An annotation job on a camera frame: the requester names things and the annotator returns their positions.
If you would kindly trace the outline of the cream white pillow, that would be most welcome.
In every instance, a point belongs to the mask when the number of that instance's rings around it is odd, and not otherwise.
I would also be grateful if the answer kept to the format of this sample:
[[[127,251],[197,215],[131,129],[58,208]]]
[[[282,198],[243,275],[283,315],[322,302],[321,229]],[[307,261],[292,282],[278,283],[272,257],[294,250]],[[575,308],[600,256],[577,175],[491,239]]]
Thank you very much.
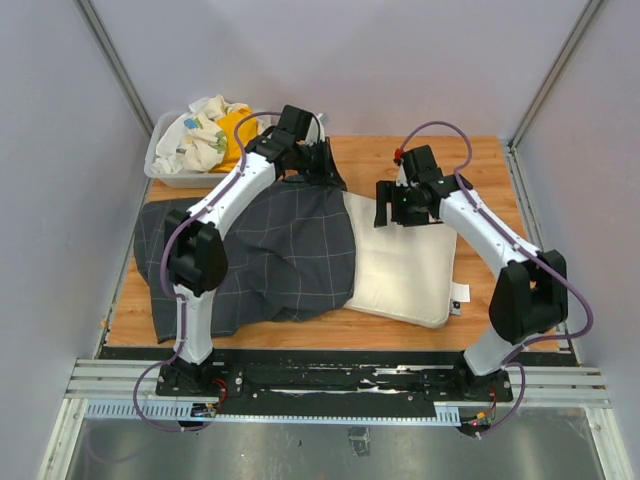
[[[374,226],[373,199],[343,195],[355,238],[354,293],[345,307],[430,329],[471,300],[453,281],[457,233],[446,225]]]

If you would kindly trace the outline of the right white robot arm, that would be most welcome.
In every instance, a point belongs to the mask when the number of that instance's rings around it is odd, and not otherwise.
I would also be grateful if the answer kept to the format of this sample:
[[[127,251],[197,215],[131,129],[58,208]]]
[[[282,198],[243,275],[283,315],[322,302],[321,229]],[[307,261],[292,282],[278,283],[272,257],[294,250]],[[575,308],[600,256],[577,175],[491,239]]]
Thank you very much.
[[[455,392],[477,399],[517,347],[567,318],[566,261],[558,251],[542,251],[517,236],[465,177],[443,174],[430,146],[397,149],[394,162],[397,179],[376,185],[375,227],[442,223],[462,236],[496,278],[490,326],[453,368]]]

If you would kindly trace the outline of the dark grey checked pillowcase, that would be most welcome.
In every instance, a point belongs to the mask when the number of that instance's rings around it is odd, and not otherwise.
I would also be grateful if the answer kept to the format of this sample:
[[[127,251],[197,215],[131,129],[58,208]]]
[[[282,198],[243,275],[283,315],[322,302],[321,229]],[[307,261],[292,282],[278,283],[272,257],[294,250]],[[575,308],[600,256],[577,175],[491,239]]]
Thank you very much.
[[[306,321],[343,307],[355,284],[355,237],[343,192],[299,180],[257,196],[224,239],[229,268],[211,334],[262,321]]]

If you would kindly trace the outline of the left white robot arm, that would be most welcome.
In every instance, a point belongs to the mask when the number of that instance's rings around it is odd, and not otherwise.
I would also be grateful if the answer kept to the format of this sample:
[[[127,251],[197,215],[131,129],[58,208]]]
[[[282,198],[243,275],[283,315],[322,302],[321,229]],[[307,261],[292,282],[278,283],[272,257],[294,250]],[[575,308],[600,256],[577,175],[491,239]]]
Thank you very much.
[[[173,356],[161,367],[156,391],[206,395],[233,388],[224,367],[214,364],[212,307],[228,272],[224,238],[250,203],[287,171],[327,178],[324,128],[312,112],[287,105],[277,123],[248,142],[239,141],[240,159],[200,202],[174,212],[165,222],[160,264],[164,293],[176,302]]]

